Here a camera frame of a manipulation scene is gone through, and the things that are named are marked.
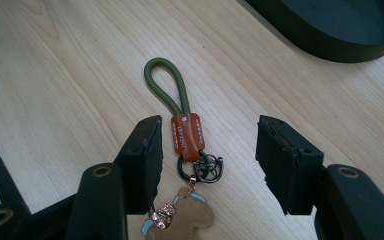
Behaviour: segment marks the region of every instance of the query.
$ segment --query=small figurine charm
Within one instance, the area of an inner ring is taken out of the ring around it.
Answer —
[[[213,224],[213,210],[194,189],[191,181],[191,186],[179,190],[173,204],[165,204],[145,221],[142,234],[146,240],[195,239],[195,228]]]

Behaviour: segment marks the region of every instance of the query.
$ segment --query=light wood surface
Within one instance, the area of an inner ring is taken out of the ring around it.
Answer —
[[[356,166],[384,192],[384,57],[340,64],[286,40],[242,1],[0,0],[0,155],[37,212],[114,160],[138,121],[163,117],[155,205],[185,186],[168,109],[143,79],[153,57],[182,73],[222,180],[199,185],[215,212],[199,239],[316,239],[314,216],[283,216],[254,160],[259,115],[285,120],[325,165]],[[177,97],[164,71],[156,81]],[[146,216],[129,216],[143,239]]]

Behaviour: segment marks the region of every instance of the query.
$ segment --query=dark green plastic object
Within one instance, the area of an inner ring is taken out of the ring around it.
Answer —
[[[334,62],[384,55],[384,0],[246,0],[302,50]]]

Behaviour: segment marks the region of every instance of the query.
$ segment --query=green braided cord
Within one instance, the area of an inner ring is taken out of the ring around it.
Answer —
[[[152,69],[155,67],[164,67],[166,68],[174,77],[176,81],[177,88],[179,89],[180,103],[182,105],[182,110],[177,106],[174,100],[162,90],[157,83],[155,83],[152,78]],[[149,62],[145,65],[144,69],[145,81],[148,84],[151,91],[153,91],[160,99],[163,101],[168,108],[172,111],[174,115],[179,115],[182,113],[190,113],[188,95],[186,93],[185,82],[183,81],[182,75],[179,70],[171,63],[169,60],[164,58],[154,58],[149,60]]]

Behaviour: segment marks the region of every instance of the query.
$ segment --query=keychain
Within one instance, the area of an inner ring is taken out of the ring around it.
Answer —
[[[195,228],[209,228],[214,213],[201,195],[194,193],[196,178],[191,176],[189,187],[181,188],[173,204],[151,214],[142,227],[146,240],[195,239]]]
[[[157,66],[166,68],[174,77],[181,109],[152,78],[152,69]],[[189,182],[189,186],[179,190],[172,204],[164,204],[150,214],[150,219],[142,227],[142,234],[147,240],[195,239],[194,229],[208,228],[214,222],[213,210],[205,198],[194,193],[196,183],[217,182],[223,174],[223,159],[203,151],[205,142],[201,120],[198,114],[190,111],[185,83],[176,66],[164,58],[154,58],[146,64],[144,74],[149,88],[174,115],[171,118],[174,150],[180,154],[177,171],[182,179]],[[192,162],[194,173],[191,176],[183,171],[183,162]]]
[[[166,68],[173,75],[179,89],[181,109],[152,78],[152,69],[157,66]],[[201,120],[198,114],[190,111],[186,86],[179,70],[167,59],[154,58],[145,65],[144,74],[149,88],[168,106],[174,115],[171,118],[171,127],[174,149],[176,153],[180,154],[177,161],[177,171],[180,177],[185,181],[190,180],[190,176],[183,171],[183,162],[192,162],[194,175],[198,182],[217,182],[223,174],[223,159],[203,151],[205,142]]]

